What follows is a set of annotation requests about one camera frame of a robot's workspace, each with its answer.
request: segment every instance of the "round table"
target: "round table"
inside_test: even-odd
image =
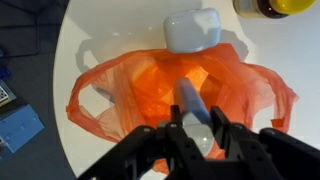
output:
[[[231,0],[71,0],[60,31],[54,66],[54,108],[67,159],[79,176],[114,143],[100,139],[66,116],[77,77],[99,63],[138,49],[164,48],[162,22],[174,12],[213,7],[222,24],[221,42],[231,43],[240,58],[275,70],[299,96],[289,134],[320,148],[320,2],[284,19],[239,17]],[[92,87],[80,103],[93,115],[112,106]],[[254,130],[271,126],[272,108],[259,113]],[[163,179],[150,171],[144,178]]]

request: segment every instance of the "blue object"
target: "blue object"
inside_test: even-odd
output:
[[[10,155],[10,152],[16,152],[44,128],[37,113],[30,105],[23,106],[0,119],[0,138],[2,140],[0,163],[8,157],[8,153]]]
[[[10,76],[11,76],[11,71],[9,71],[6,67],[0,65],[0,79],[6,79]]]
[[[199,93],[188,78],[179,78],[173,90],[175,104],[179,106],[182,127],[203,156],[207,156],[214,143],[210,114]]]

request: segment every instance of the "yellow lid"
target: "yellow lid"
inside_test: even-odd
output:
[[[297,14],[308,9],[316,0],[269,0],[272,8],[282,14]]]

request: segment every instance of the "dark floor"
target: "dark floor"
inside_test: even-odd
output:
[[[55,47],[67,3],[0,0],[0,64],[12,72],[6,83],[32,105],[45,126],[0,164],[1,180],[75,179],[61,146],[52,100]]]

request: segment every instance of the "plastic bag handle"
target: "plastic bag handle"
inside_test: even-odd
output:
[[[103,64],[97,65],[95,68],[88,70],[79,76],[75,82],[75,85],[72,89],[71,97],[69,104],[66,107],[66,112],[68,119],[85,129],[86,131],[112,142],[119,142],[119,140],[105,135],[101,126],[99,125],[99,121],[97,121],[86,109],[79,104],[79,94],[80,91],[92,84],[96,78],[96,76],[104,73],[106,69],[112,68],[117,64],[122,62],[122,59],[127,58],[135,54],[136,52],[126,53],[118,58],[109,60]]]
[[[275,71],[259,65],[247,65],[261,75],[269,74],[265,78],[268,80],[276,97],[274,103],[274,119],[271,120],[271,124],[273,128],[287,133],[289,130],[292,107],[298,100],[298,95],[286,85],[283,79]]]

